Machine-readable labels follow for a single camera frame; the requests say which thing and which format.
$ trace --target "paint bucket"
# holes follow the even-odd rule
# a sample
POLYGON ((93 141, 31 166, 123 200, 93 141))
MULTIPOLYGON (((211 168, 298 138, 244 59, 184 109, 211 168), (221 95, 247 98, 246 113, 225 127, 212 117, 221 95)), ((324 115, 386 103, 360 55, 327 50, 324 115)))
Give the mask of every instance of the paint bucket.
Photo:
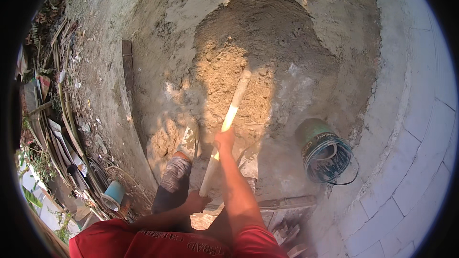
POLYGON ((100 196, 101 202, 113 211, 121 209, 124 196, 124 187, 117 181, 112 181, 107 190, 100 196))
POLYGON ((328 182, 333 185, 347 183, 332 182, 337 179, 351 163, 352 151, 349 144, 338 137, 329 125, 318 118, 308 118, 295 131, 295 138, 301 147, 304 171, 308 179, 315 183, 328 182))

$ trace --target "white tile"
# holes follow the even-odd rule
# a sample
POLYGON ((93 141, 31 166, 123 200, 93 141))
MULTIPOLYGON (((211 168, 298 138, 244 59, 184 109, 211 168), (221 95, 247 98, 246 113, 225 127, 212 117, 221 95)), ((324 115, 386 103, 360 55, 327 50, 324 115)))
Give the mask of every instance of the white tile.
POLYGON ((382 249, 387 258, 393 257, 411 241, 421 241, 437 216, 449 184, 449 172, 441 164, 428 189, 416 206, 386 236, 381 238, 382 249))
POLYGON ((411 242, 410 244, 408 244, 408 246, 400 250, 400 252, 397 253, 393 258, 410 258, 414 252, 415 252, 415 244, 411 242))
POLYGON ((355 258, 385 258, 384 252, 382 251, 381 242, 379 241, 373 244, 367 250, 363 251, 362 253, 354 257, 355 258))
POLYGON ((429 5, 426 0, 404 0, 406 4, 406 12, 410 15, 413 21, 413 28, 431 29, 428 10, 429 5))
POLYGON ((448 148, 446 149, 445 157, 443 162, 448 170, 453 173, 454 164, 456 162, 456 153, 458 146, 458 135, 459 135, 459 116, 456 113, 456 120, 454 121, 453 134, 451 135, 451 141, 449 142, 448 148))
POLYGON ((403 218, 395 201, 389 199, 381 209, 344 243, 350 256, 362 253, 390 232, 403 218))
POLYGON ((432 31, 411 30, 411 90, 405 128, 422 141, 435 98, 435 46, 432 31))
POLYGON ((453 61, 451 60, 450 51, 445 41, 445 37, 443 36, 442 30, 440 29, 433 12, 429 12, 429 15, 432 23, 437 62, 435 97, 450 106, 453 110, 456 110, 458 97, 453 61))
POLYGON ((337 254, 343 252, 344 243, 338 227, 332 225, 325 236, 314 246, 318 256, 328 254, 330 257, 336 257, 337 254))
POLYGON ((415 161, 393 195, 404 215, 407 215, 416 205, 443 161, 454 120, 454 111, 443 102, 436 100, 429 128, 418 149, 415 161))
POLYGON ((354 201, 349 211, 338 222, 341 237, 346 240, 368 221, 364 207, 360 201, 354 201))
POLYGON ((405 129, 400 131, 392 152, 384 163, 381 172, 360 199, 368 217, 375 215, 379 207, 391 197, 397 186, 399 186, 413 163, 420 144, 419 140, 405 129))

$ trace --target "cement mixture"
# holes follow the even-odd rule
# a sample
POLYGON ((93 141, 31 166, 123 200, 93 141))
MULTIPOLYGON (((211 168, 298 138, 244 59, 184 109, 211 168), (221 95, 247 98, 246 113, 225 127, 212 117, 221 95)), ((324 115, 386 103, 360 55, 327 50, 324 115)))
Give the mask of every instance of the cement mixture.
MULTIPOLYGON (((94 102, 113 155, 147 190, 128 138, 117 140, 126 137, 116 84, 121 39, 132 41, 133 115, 157 180, 194 116, 202 137, 191 188, 199 188, 213 134, 244 68, 254 74, 233 123, 234 156, 262 139, 258 200, 319 195, 292 139, 304 119, 322 118, 341 137, 359 143, 378 71, 376 0, 66 1, 68 15, 94 38, 80 42, 87 62, 78 66, 79 100, 94 102)), ((211 196, 217 206, 215 182, 211 196)), ((146 213, 147 204, 138 212, 146 213)))

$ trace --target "white wall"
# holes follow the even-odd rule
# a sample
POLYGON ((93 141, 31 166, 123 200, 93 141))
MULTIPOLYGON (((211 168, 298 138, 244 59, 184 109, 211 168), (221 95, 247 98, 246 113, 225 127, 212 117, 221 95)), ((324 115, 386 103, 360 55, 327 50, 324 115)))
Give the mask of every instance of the white wall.
POLYGON ((425 0, 377 4, 381 73, 353 149, 362 173, 334 186, 308 221, 319 257, 410 257, 454 167, 457 88, 440 26, 425 0))

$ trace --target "bucket label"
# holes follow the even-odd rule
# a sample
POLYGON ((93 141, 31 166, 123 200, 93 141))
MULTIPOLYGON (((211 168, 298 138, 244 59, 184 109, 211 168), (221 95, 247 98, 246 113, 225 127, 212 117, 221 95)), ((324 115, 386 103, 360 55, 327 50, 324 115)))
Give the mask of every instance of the bucket label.
POLYGON ((336 138, 336 134, 332 132, 320 133, 315 136, 303 147, 301 150, 301 158, 305 162, 310 150, 315 149, 321 142, 324 140, 329 140, 331 138, 336 138))

